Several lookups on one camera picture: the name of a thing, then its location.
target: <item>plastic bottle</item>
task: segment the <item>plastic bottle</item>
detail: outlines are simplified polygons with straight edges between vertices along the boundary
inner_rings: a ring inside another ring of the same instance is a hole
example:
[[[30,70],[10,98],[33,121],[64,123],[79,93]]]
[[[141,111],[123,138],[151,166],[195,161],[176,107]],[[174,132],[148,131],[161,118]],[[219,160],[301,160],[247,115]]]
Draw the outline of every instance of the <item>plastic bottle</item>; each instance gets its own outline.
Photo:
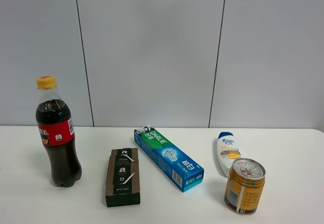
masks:
[[[241,158],[241,154],[234,141],[234,136],[231,132],[221,132],[216,143],[216,151],[218,161],[228,177],[229,169],[235,159]]]
[[[42,96],[36,109],[40,137],[51,162],[57,186],[70,187],[81,178],[82,169],[75,152],[71,112],[56,91],[54,76],[37,78]]]

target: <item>barcode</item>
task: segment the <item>barcode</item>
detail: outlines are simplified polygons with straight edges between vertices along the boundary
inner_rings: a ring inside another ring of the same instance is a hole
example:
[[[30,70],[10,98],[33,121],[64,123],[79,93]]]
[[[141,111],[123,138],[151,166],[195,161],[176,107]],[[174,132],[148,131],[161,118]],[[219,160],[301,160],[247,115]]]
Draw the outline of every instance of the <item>barcode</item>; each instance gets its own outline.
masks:
[[[70,118],[67,122],[69,123],[70,135],[72,135],[74,133],[72,118]]]
[[[229,189],[228,201],[236,206],[237,198],[238,198],[238,193],[232,189]]]
[[[182,187],[182,177],[175,170],[172,170],[172,178],[177,184]]]

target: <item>red label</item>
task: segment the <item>red label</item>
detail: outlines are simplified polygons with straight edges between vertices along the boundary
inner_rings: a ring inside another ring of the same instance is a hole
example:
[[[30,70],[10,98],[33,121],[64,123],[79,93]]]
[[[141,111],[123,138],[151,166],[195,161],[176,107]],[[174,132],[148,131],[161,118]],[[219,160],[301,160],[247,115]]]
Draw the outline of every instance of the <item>red label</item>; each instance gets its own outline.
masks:
[[[38,124],[42,142],[48,146],[62,145],[74,138],[72,118],[58,124]]]

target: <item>yellow bottle cap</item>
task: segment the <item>yellow bottle cap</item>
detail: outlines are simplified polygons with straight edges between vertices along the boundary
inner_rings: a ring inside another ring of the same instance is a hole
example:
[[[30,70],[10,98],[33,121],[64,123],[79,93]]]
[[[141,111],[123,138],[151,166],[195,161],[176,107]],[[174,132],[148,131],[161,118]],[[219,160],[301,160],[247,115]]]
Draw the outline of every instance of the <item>yellow bottle cap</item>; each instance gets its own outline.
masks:
[[[56,80],[54,76],[42,76],[37,78],[38,89],[50,89],[56,87]]]

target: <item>dark soda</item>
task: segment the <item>dark soda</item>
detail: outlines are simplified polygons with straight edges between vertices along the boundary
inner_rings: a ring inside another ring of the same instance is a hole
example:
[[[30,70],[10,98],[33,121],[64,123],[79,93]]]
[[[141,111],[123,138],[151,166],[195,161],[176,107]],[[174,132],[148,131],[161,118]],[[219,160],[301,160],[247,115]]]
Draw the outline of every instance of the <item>dark soda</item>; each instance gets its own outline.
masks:
[[[50,158],[55,185],[71,187],[81,178],[82,169],[75,152],[71,112],[56,93],[53,78],[49,76],[37,79],[38,88],[43,91],[43,95],[36,109],[36,121],[43,146]]]

